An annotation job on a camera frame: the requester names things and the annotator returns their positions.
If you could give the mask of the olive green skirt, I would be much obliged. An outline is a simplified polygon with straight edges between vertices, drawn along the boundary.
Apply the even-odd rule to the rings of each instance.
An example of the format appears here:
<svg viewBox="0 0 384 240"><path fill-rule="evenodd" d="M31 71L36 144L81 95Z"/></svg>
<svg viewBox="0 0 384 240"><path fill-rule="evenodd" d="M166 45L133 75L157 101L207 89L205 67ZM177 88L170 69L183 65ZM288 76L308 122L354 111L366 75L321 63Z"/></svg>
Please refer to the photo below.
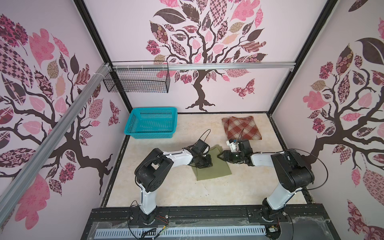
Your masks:
<svg viewBox="0 0 384 240"><path fill-rule="evenodd" d="M192 168L197 181L210 180L229 176L232 174L228 163L219 159L217 156L223 152L223 148L219 145L215 145L210 149L209 154L212 158L212 166L204 169Z"/></svg>

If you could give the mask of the red plaid skirt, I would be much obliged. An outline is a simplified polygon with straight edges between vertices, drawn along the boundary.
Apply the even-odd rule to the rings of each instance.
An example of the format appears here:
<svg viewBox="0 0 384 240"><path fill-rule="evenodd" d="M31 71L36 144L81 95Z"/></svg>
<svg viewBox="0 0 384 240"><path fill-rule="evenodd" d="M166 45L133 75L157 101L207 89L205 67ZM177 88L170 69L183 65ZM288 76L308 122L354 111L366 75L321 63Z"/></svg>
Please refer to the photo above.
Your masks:
<svg viewBox="0 0 384 240"><path fill-rule="evenodd" d="M262 135L253 116L222 118L222 123L228 140L262 140Z"/></svg>

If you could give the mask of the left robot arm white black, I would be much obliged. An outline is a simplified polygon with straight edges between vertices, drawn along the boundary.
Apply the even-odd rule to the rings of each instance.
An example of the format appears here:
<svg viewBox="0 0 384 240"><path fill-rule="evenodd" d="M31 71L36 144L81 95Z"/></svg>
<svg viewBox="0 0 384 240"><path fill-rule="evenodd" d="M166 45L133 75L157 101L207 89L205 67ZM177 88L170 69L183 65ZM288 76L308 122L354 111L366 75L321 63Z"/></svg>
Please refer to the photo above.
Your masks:
<svg viewBox="0 0 384 240"><path fill-rule="evenodd" d="M172 168L190 166L196 169L213 166L210 146L203 140L175 152L153 149L135 169L135 182L141 189L140 209L145 216L152 216L157 208L157 190Z"/></svg>

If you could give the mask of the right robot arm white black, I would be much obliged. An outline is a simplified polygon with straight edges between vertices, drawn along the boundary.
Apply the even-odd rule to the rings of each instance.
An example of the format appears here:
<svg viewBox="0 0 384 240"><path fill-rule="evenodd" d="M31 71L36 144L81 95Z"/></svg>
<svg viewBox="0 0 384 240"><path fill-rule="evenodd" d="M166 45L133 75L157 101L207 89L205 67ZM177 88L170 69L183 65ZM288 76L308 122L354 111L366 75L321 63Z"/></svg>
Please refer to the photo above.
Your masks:
<svg viewBox="0 0 384 240"><path fill-rule="evenodd" d="M229 140L227 145L230 149L218 154L220 160L275 169L279 183L272 194L263 200L261 208L261 216L267 222L282 213L288 201L315 180L310 166L295 149L254 152L248 140Z"/></svg>

